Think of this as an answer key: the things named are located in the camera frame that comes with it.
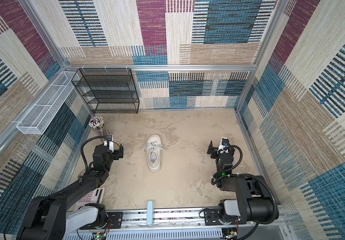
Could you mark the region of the white canvas sneaker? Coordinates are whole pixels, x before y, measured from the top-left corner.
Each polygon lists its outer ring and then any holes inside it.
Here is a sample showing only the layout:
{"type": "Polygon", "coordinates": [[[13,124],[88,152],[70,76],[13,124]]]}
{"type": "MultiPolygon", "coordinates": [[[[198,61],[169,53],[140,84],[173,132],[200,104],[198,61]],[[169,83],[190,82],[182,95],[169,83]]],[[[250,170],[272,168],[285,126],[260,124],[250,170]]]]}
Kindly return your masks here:
{"type": "MultiPolygon", "coordinates": [[[[147,143],[162,144],[161,138],[158,135],[150,136],[147,143]]],[[[161,153],[159,155],[154,153],[151,155],[147,154],[147,163],[151,172],[158,172],[161,169],[161,153]]]]}

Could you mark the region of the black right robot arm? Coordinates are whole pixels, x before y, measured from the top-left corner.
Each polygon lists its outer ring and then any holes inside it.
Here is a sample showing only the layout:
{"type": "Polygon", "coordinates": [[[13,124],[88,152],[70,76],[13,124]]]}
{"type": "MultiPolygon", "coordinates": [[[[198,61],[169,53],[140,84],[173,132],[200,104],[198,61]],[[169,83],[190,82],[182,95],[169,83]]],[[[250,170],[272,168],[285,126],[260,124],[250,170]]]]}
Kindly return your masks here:
{"type": "Polygon", "coordinates": [[[221,200],[216,211],[205,211],[205,218],[221,225],[268,225],[278,219],[278,203],[264,177],[233,172],[243,159],[240,147],[223,138],[218,147],[210,142],[207,154],[216,166],[210,183],[221,191],[235,193],[235,199],[221,200]]]}

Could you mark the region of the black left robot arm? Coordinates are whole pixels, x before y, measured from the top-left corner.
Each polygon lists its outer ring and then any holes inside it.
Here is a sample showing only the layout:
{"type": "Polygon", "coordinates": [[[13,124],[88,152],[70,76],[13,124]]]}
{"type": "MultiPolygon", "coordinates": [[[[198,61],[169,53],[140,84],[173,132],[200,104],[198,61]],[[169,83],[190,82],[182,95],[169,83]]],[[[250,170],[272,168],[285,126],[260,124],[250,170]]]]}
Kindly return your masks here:
{"type": "Polygon", "coordinates": [[[66,188],[32,200],[17,234],[19,240],[61,240],[69,233],[84,227],[106,227],[108,216],[102,204],[87,204],[68,213],[81,198],[99,188],[109,176],[112,163],[124,155],[124,147],[111,151],[101,144],[93,153],[93,167],[80,180],[66,188]]]}

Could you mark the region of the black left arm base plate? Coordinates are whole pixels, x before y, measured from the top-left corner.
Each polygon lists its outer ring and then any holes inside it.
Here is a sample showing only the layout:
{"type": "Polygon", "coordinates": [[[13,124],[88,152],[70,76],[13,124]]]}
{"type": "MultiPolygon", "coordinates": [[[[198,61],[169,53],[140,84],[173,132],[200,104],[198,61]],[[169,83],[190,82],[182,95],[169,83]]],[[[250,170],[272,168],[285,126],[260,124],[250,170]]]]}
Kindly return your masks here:
{"type": "Polygon", "coordinates": [[[122,226],[123,212],[106,212],[108,219],[102,226],[85,225],[80,230],[111,230],[120,229],[122,226]]]}

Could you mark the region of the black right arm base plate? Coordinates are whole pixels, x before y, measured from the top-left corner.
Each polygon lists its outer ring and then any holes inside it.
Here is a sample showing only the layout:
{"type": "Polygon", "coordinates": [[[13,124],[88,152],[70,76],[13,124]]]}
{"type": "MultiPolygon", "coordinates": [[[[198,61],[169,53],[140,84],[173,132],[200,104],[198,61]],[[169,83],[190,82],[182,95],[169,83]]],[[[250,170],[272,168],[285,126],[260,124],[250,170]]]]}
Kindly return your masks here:
{"type": "Polygon", "coordinates": [[[248,217],[247,213],[241,213],[239,210],[226,210],[223,208],[204,208],[199,211],[199,217],[204,219],[206,226],[215,225],[237,225],[245,224],[248,217]]]}

